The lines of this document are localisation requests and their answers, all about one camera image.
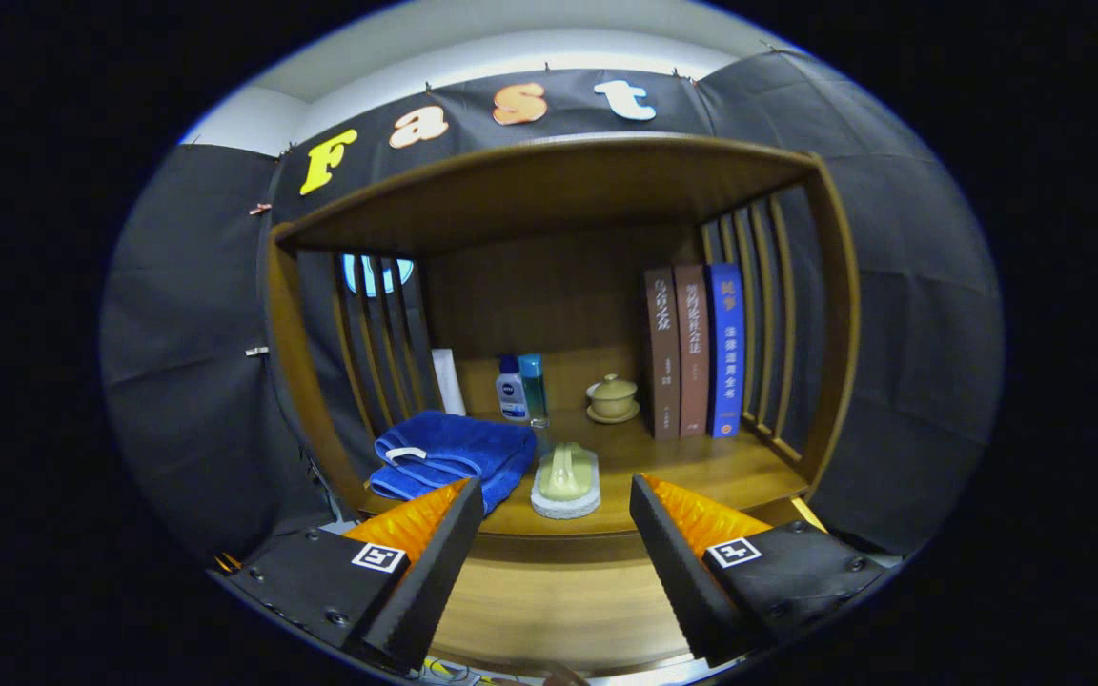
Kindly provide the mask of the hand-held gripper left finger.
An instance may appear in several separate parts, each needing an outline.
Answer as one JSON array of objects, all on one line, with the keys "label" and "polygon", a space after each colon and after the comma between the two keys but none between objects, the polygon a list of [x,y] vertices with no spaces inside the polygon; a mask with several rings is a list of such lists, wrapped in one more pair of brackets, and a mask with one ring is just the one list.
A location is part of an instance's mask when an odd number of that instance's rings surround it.
[{"label": "hand-held gripper left finger", "polygon": [[479,479],[458,479],[343,535],[280,535],[225,585],[314,646],[388,673],[421,670],[484,513]]}]

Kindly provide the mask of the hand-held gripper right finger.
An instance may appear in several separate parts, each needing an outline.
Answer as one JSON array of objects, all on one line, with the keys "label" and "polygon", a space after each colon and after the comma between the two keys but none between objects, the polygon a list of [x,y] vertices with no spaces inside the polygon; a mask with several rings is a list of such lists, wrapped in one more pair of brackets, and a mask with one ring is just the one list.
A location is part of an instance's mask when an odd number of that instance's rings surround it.
[{"label": "hand-held gripper right finger", "polygon": [[629,514],[690,652],[710,667],[796,642],[893,577],[804,517],[768,524],[652,474],[632,477]]}]

